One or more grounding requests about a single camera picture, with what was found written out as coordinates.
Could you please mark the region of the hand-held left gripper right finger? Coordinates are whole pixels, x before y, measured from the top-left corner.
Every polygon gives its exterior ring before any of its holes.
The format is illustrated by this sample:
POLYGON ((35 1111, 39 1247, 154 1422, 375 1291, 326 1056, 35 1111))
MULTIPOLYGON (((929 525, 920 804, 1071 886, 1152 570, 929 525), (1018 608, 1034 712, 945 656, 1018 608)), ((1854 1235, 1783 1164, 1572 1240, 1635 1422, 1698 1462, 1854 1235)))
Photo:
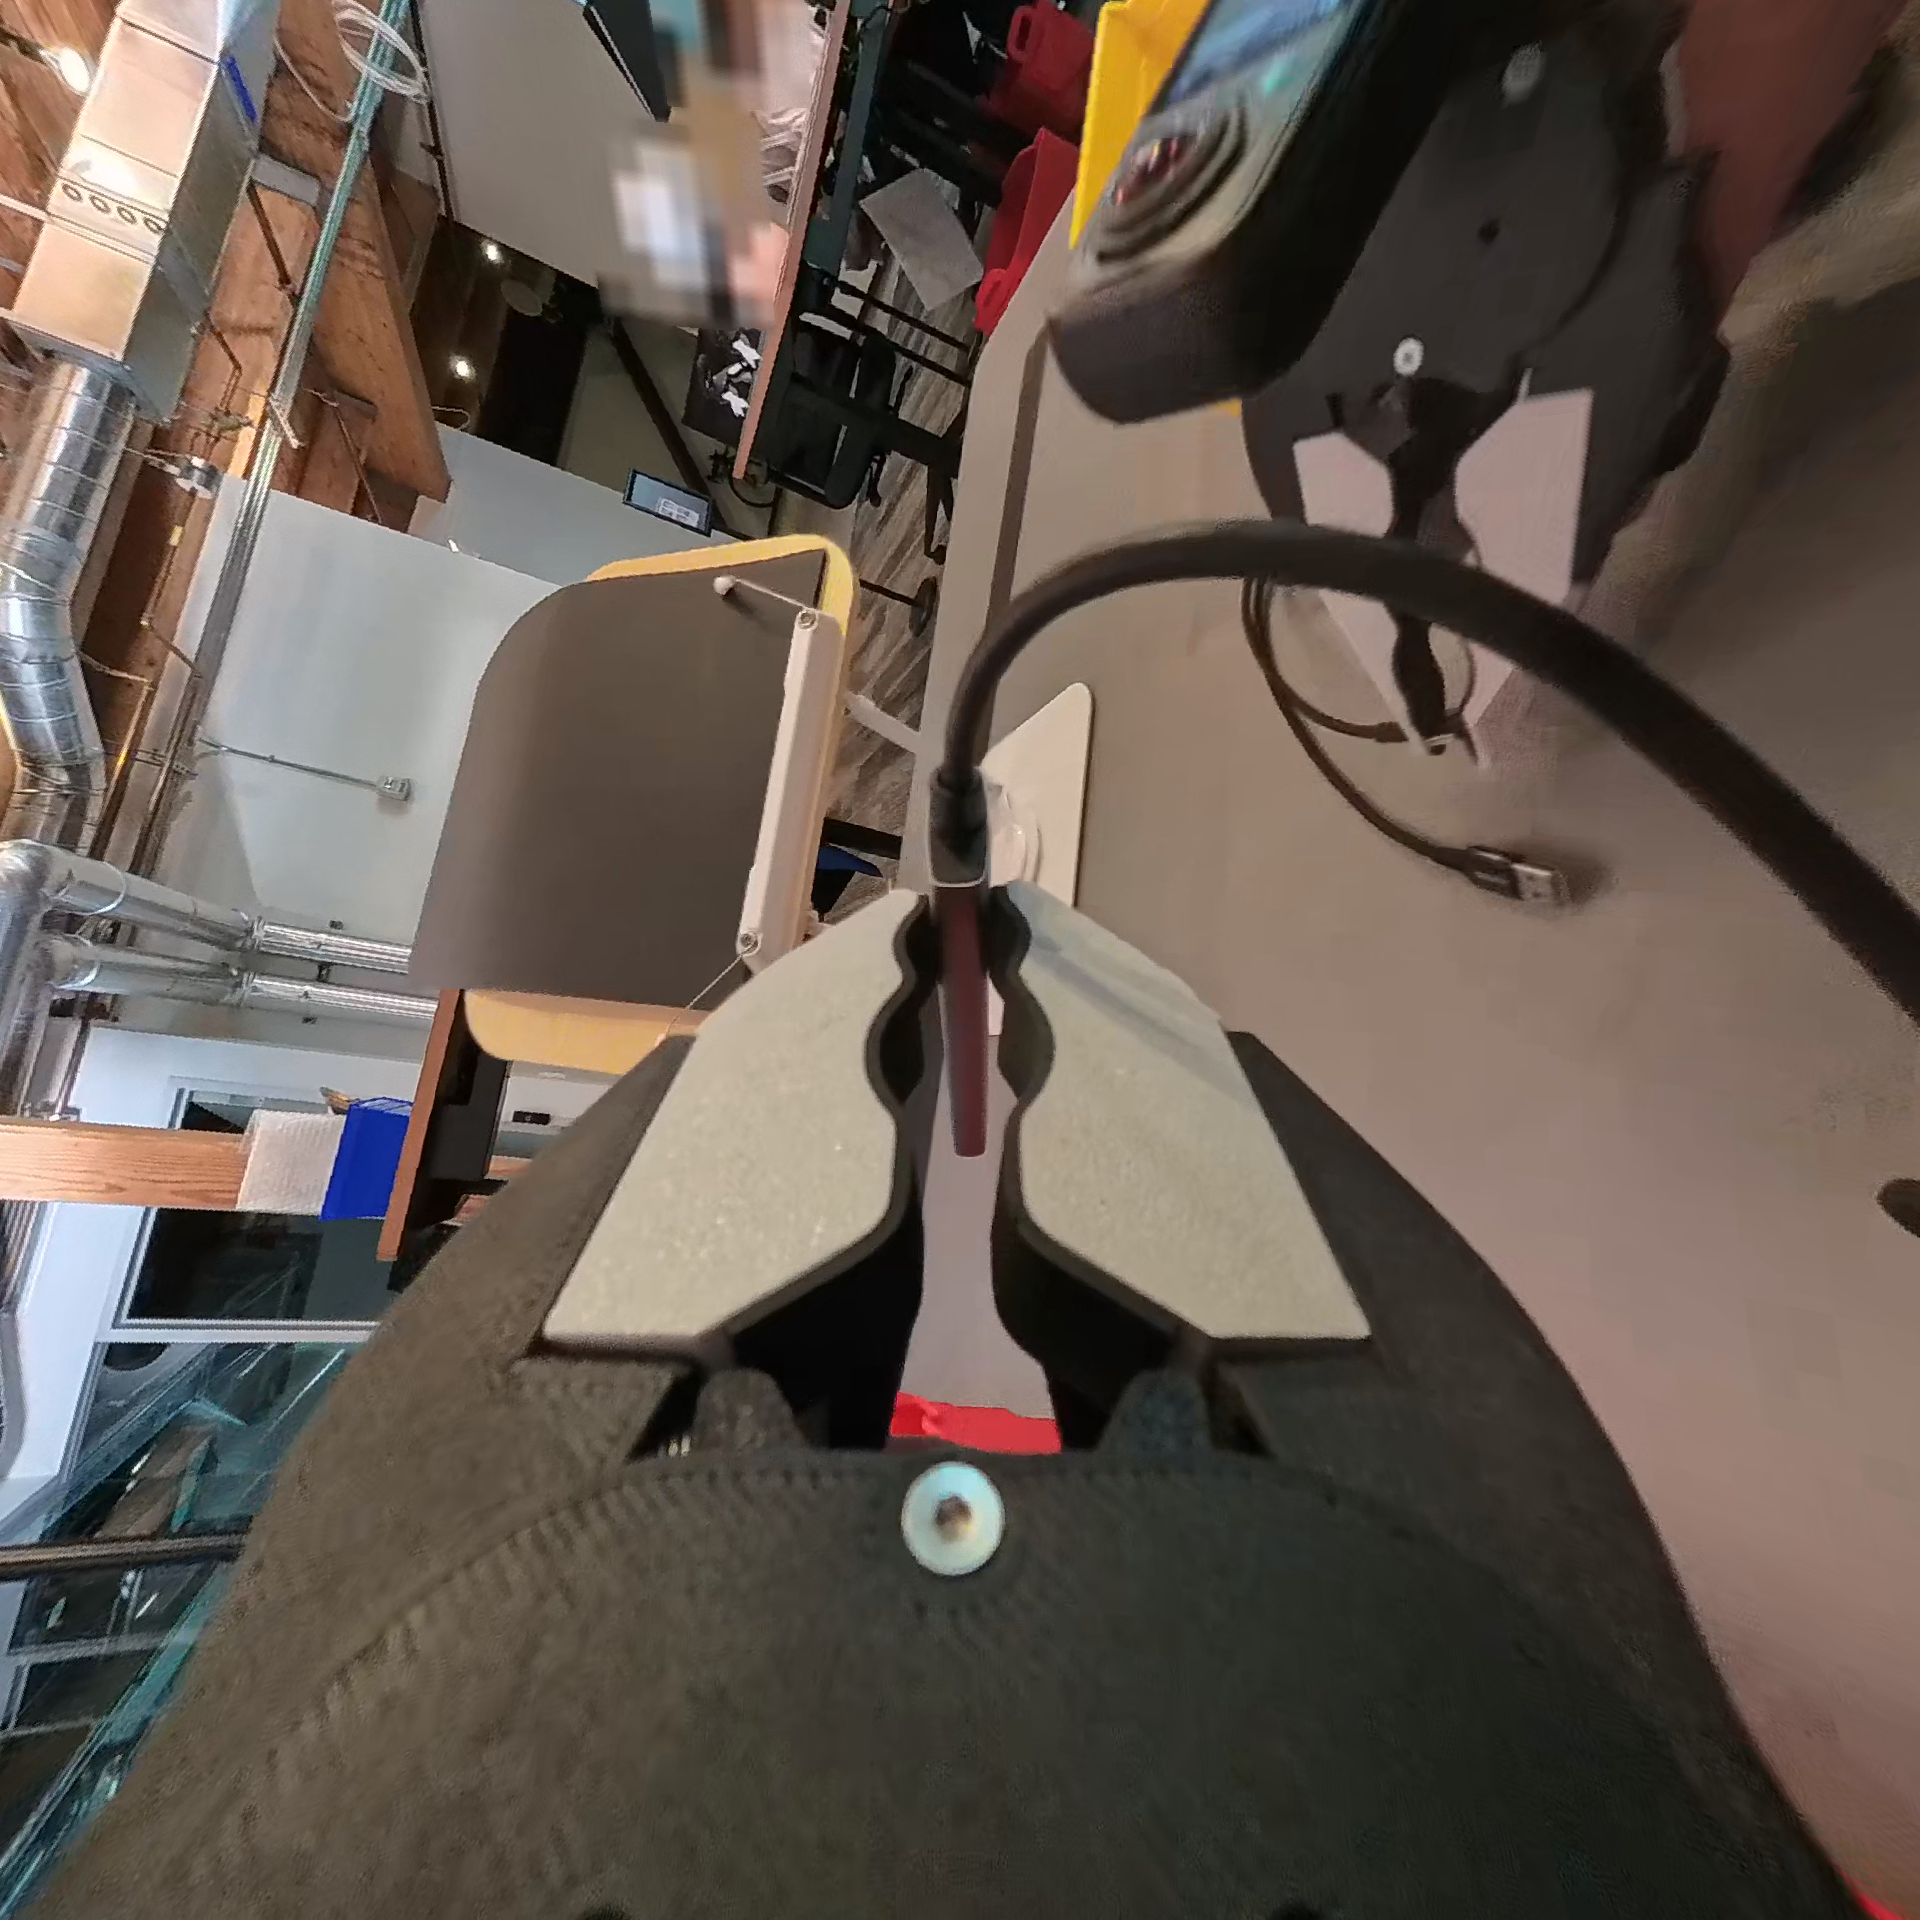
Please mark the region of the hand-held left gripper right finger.
POLYGON ((1159 963, 998 891, 993 1290, 1022 1349, 1326 1349, 1369 1318, 1223 1021, 1159 963))

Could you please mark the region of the white foam block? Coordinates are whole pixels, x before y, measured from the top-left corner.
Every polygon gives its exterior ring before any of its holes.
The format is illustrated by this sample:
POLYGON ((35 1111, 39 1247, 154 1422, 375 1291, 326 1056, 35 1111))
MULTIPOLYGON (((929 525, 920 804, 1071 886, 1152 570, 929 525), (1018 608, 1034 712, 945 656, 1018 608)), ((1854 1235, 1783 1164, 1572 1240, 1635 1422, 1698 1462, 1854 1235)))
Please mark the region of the white foam block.
POLYGON ((337 1111, 255 1111, 234 1208, 323 1216, 344 1135, 345 1116, 337 1111))

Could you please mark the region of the yellow plastic bin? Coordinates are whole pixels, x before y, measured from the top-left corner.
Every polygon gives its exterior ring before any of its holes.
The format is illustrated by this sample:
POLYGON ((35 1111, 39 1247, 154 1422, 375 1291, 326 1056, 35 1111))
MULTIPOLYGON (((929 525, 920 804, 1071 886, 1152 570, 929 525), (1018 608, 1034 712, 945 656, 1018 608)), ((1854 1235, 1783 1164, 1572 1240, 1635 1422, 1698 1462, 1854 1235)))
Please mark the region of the yellow plastic bin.
POLYGON ((1071 247, 1080 247, 1120 155, 1204 10, 1207 2, 1108 2, 1098 14, 1071 247))

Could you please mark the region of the blue storage box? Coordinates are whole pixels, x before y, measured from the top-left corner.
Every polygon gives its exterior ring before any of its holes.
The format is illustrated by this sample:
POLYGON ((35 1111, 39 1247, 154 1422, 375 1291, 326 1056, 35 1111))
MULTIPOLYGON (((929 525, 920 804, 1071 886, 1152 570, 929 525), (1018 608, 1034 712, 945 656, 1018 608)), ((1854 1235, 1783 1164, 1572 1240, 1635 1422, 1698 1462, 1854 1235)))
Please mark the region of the blue storage box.
POLYGON ((409 1125, 411 1101, 400 1096, 354 1099, 348 1106, 320 1203, 323 1221, 385 1219, 409 1125))

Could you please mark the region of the wooden rail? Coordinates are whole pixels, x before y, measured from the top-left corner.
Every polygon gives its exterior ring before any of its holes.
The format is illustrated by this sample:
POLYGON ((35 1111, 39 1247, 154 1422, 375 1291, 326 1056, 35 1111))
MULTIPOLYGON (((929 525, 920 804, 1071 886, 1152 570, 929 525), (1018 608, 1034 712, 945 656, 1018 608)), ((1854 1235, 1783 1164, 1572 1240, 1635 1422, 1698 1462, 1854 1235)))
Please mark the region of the wooden rail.
POLYGON ((238 1212, 251 1140, 83 1120, 2 1120, 2 1200, 238 1212))

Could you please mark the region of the rectangular metal duct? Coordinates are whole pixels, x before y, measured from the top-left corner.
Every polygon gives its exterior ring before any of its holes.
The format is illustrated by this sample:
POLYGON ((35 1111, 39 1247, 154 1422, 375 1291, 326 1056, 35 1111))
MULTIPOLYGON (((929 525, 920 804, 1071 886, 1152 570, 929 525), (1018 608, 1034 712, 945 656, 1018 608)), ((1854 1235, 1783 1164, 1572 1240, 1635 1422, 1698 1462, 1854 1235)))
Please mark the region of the rectangular metal duct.
POLYGON ((126 2, 10 309, 38 347, 169 419, 248 197, 280 2, 126 2))

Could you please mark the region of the red plastic bin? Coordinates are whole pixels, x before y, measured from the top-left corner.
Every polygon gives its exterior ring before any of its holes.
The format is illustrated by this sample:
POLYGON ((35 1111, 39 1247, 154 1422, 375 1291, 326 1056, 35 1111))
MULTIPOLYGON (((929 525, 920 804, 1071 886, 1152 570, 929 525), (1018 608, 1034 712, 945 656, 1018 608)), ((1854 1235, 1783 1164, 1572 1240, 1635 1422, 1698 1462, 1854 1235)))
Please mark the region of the red plastic bin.
POLYGON ((970 1406, 900 1391, 887 1431, 891 1445, 950 1446, 1008 1455, 1050 1455, 1063 1448, 1055 1420, 1000 1406, 970 1406))

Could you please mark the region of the wooden framed dark board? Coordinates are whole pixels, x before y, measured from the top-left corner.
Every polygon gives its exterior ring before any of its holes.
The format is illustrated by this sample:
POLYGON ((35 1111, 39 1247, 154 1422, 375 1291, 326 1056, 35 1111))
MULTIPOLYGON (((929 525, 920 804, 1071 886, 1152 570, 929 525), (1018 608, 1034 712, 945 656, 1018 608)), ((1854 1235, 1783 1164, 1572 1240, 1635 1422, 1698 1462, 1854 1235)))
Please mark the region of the wooden framed dark board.
POLYGON ((816 928, 858 580, 818 534, 602 566, 496 646, 411 943, 474 1042, 619 1076, 816 928))

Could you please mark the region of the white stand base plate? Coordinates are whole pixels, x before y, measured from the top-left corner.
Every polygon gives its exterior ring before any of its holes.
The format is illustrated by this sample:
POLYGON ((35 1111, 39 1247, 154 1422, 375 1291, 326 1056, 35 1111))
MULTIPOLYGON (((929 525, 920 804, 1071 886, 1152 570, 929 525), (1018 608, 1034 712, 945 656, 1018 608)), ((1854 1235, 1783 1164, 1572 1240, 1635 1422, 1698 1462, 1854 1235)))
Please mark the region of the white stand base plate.
POLYGON ((1095 696, 1071 684, 984 759, 990 882, 1032 882, 1076 904, 1095 696))

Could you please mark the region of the silver metal pipe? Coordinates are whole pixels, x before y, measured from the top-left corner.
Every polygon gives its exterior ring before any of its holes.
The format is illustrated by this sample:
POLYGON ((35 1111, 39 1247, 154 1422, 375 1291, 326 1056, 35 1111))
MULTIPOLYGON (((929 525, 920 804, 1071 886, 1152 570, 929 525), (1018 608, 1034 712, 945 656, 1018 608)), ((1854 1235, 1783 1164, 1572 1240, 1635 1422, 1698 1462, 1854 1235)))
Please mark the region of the silver metal pipe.
POLYGON ((64 998, 160 998, 278 1018, 430 1024, 436 1002, 344 983, 403 975, 399 943, 256 919, 32 838, 2 845, 2 1114, 27 1108, 64 998))

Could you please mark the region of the silver air duct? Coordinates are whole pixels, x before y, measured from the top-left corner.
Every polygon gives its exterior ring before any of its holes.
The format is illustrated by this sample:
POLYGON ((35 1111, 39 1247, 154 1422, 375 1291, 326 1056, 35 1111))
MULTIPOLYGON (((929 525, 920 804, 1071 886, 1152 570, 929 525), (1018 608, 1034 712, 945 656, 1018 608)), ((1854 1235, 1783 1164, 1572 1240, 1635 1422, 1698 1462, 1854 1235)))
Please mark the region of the silver air duct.
POLYGON ((135 431, 105 372, 46 359, 2 501, 2 720, 15 755, 7 842, 84 848, 105 807, 105 746, 84 684, 75 600, 135 431))

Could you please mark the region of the white paper sheet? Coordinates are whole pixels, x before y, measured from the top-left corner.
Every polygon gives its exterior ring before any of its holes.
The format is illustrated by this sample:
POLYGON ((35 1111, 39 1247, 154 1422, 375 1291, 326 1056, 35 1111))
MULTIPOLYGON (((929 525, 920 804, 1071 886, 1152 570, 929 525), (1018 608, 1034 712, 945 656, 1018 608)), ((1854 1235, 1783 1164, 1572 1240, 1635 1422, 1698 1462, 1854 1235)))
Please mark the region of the white paper sheet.
POLYGON ((950 200, 947 180, 918 167, 871 189, 860 210, 871 221, 924 307, 975 292, 984 262, 972 231, 950 200))

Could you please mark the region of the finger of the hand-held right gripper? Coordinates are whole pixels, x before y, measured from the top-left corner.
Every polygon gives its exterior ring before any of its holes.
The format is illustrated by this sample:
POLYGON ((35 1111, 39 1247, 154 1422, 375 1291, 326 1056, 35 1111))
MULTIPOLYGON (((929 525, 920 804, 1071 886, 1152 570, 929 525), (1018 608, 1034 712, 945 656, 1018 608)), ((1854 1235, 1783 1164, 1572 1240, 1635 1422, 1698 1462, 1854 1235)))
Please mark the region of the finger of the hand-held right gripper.
POLYGON ((1473 565, 1555 608, 1577 600, 1591 435, 1594 389, 1528 394, 1455 466, 1455 517, 1473 565))
MULTIPOLYGON (((1343 533, 1386 536, 1394 517, 1391 470, 1339 431, 1295 442, 1292 466, 1304 518, 1343 533)), ((1348 591, 1319 591, 1326 624, 1339 634, 1356 666, 1383 694, 1386 712, 1418 740, 1406 699, 1394 679, 1398 619, 1379 603, 1348 591)))

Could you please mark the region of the wooden top desk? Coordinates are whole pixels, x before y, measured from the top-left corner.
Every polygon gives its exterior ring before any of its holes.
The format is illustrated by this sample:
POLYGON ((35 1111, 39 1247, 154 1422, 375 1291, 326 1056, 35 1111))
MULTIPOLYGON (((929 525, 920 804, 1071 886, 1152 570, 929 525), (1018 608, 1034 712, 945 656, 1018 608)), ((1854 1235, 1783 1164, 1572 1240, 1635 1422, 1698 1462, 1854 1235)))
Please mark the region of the wooden top desk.
POLYGON ((382 1262, 400 1263, 512 1176, 518 1166, 496 1154, 508 1076, 474 1035, 467 995, 441 991, 377 1239, 382 1262))

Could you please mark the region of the grey lettered USB hub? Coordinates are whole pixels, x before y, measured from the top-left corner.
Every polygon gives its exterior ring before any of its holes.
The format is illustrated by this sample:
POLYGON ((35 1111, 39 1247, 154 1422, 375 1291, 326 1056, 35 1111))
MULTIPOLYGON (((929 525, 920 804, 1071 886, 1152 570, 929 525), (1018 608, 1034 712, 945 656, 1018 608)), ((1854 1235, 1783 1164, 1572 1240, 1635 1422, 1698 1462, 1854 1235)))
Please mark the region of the grey lettered USB hub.
POLYGON ((990 834, 980 760, 1000 684, 1051 624, 1119 591, 1256 580, 1344 591, 1489 646, 1579 703, 1707 812, 1910 1018, 1918 919, 1906 899, 1763 757, 1585 619, 1432 548, 1387 534, 1226 518, 1145 534, 1057 566, 990 615, 952 694, 929 787, 929 870, 943 939, 952 1138, 987 1144, 990 834))

